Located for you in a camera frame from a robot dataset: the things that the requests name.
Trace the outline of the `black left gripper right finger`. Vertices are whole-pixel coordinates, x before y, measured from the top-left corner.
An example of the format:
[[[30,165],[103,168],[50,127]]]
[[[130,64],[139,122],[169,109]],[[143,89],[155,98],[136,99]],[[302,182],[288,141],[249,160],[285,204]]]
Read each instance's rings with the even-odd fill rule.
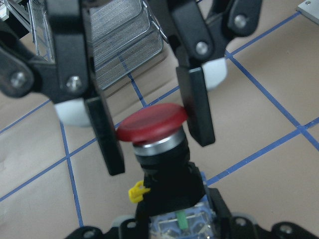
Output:
[[[318,236],[292,222],[279,222],[266,230],[244,214],[231,213],[216,188],[209,188],[215,218],[213,228],[218,239],[317,239]]]

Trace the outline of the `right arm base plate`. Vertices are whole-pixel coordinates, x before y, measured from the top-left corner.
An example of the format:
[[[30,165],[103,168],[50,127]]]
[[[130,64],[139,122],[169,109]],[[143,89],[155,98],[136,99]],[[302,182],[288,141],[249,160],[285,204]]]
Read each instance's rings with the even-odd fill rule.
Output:
[[[305,0],[297,5],[297,11],[312,22],[319,24],[319,0]]]

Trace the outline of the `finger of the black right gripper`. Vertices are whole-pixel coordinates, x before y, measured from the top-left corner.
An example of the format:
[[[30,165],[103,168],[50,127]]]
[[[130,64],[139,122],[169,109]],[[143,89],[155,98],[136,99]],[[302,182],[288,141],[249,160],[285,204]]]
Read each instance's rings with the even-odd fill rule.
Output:
[[[178,61],[176,74],[191,136],[201,146],[215,142],[208,91],[225,79],[225,51],[257,28],[259,0],[212,0],[203,14],[196,0],[150,0]]]
[[[90,125],[110,175],[125,171],[124,156],[103,93],[95,80],[89,10],[104,0],[47,0],[55,61],[30,52],[10,27],[0,24],[0,90],[11,98],[31,92],[47,96],[56,106],[68,103],[84,113],[72,122]]]

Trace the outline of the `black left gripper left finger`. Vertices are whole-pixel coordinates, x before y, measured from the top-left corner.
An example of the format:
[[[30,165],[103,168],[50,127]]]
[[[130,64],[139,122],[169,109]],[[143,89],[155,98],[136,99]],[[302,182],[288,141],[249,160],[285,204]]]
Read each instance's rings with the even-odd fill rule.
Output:
[[[117,218],[115,224],[106,232],[93,226],[79,227],[66,239],[149,239],[149,214],[145,202],[137,204],[135,216]]]

